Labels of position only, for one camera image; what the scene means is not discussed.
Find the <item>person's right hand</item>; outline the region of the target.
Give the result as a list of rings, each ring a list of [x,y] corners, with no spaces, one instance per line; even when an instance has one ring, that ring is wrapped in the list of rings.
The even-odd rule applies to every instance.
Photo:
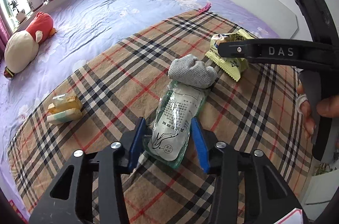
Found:
[[[315,121],[311,116],[311,106],[308,100],[304,100],[298,108],[303,115],[303,125],[305,128],[305,137],[308,140],[315,129]],[[338,118],[339,115],[339,98],[338,95],[324,99],[317,105],[317,112],[322,117]]]

